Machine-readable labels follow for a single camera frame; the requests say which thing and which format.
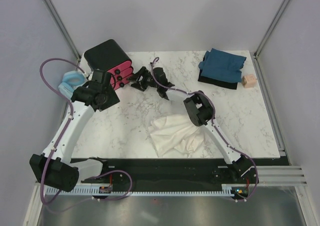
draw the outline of folded blue towel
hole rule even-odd
[[[211,49],[204,55],[204,61],[199,63],[201,76],[223,82],[241,82],[241,71],[246,57]]]

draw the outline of white cloth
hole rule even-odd
[[[155,119],[148,129],[159,157],[173,148],[190,154],[205,141],[204,133],[194,126],[187,114]]]

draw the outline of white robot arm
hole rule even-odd
[[[154,82],[150,78],[147,78],[148,80],[144,80],[145,78],[141,80],[140,75],[137,76],[137,74],[131,77],[132,81],[137,82],[132,84],[133,87],[141,91],[144,91],[147,86],[156,87],[153,86]],[[157,68],[155,76],[164,85],[174,86],[168,82],[162,68]],[[70,109],[67,111],[63,123],[47,148],[44,149],[41,155],[34,154],[30,159],[30,165],[38,182],[41,181],[45,162],[49,158],[52,149],[55,151],[50,158],[50,163],[45,174],[45,185],[69,192],[75,187],[77,182],[100,175],[104,165],[104,160],[102,159],[90,158],[82,162],[70,162],[77,140],[94,112],[98,109],[104,110],[119,102],[116,93],[110,85],[110,78],[111,75],[108,72],[94,71],[92,80],[74,91],[71,98],[73,101],[73,118],[57,147],[53,148],[53,145],[69,120]],[[194,94],[189,97],[188,95],[185,96],[176,91],[164,90],[162,88],[157,88],[157,92],[167,100],[183,100],[191,122],[196,126],[202,127],[204,132],[209,135],[222,153],[227,166],[234,169],[237,176],[242,177],[251,168],[251,163],[248,163],[245,157],[232,149],[233,146],[230,140],[221,130],[217,120],[213,119],[211,122],[215,112],[205,96]]]

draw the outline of white wall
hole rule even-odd
[[[287,149],[320,212],[320,0],[293,0],[261,54]]]
[[[80,53],[114,38],[125,51],[255,51],[282,0],[52,0]]]
[[[0,224],[22,225],[36,180],[29,166],[61,120],[64,102],[41,81],[50,57],[75,60],[42,0],[0,0]],[[55,86],[70,69],[51,63]]]

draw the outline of marble table surface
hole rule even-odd
[[[256,74],[249,51],[230,51],[246,57],[242,75]],[[259,85],[237,90],[198,82],[198,64],[204,51],[134,52],[134,72],[160,57],[157,66],[163,67],[168,80],[187,91],[201,90],[216,108],[216,118],[234,146],[254,158],[278,158],[279,150],[272,131]],[[89,71],[84,57],[80,66]],[[155,88],[144,92],[126,85],[116,90],[120,102],[102,112],[95,112],[85,126],[73,151],[73,158],[158,158],[148,133],[150,121],[186,113],[183,102],[171,102],[158,96]],[[175,149],[163,158],[222,158],[211,140],[206,140],[194,153],[180,154]]]

